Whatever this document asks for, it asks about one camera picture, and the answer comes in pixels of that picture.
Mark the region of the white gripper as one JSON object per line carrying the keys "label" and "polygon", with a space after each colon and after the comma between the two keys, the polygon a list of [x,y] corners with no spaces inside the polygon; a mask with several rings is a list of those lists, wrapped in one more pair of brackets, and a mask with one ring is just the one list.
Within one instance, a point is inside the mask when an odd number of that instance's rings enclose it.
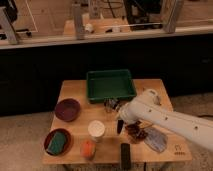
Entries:
{"label": "white gripper", "polygon": [[116,119],[122,120],[125,124],[133,124],[133,119],[130,114],[127,112],[128,103],[121,106],[117,112]]}

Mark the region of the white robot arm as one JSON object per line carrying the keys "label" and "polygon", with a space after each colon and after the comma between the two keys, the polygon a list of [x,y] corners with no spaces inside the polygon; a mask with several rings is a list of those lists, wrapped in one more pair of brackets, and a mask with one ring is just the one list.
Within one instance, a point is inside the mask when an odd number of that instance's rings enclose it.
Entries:
{"label": "white robot arm", "polygon": [[157,91],[146,89],[119,109],[118,118],[126,124],[144,119],[213,151],[213,121],[169,111],[159,103]]}

